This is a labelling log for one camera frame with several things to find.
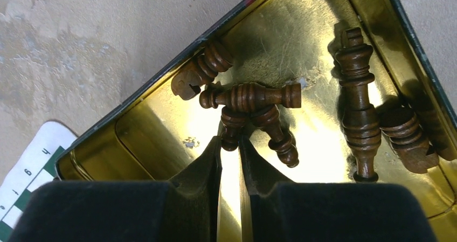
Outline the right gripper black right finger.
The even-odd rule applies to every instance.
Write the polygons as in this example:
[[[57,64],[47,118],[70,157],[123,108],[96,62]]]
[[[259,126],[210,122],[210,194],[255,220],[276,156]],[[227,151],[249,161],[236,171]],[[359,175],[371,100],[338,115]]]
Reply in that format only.
[[[295,183],[239,141],[245,241],[435,241],[416,198],[396,184]]]

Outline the dark wooden knight piece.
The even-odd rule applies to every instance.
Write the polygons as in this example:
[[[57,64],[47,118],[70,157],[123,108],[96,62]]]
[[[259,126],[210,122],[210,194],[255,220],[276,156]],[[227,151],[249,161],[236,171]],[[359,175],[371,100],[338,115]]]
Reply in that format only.
[[[182,65],[173,77],[171,90],[183,100],[190,100],[201,92],[203,85],[214,81],[219,73],[226,72],[233,66],[233,57],[217,40],[204,48],[202,54]]]

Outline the dark wooden pawn piece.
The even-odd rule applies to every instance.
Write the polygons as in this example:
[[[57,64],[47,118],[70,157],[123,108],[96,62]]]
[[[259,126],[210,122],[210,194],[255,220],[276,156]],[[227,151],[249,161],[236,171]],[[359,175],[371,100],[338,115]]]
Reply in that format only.
[[[238,147],[239,136],[246,125],[246,113],[235,112],[228,107],[221,110],[221,122],[224,130],[221,133],[221,146],[226,151],[234,151]]]

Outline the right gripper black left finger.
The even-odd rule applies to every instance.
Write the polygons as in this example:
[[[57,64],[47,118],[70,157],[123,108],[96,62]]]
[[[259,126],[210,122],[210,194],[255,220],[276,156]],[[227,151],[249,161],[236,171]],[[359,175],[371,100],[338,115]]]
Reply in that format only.
[[[166,181],[53,181],[10,241],[216,241],[221,139]]]

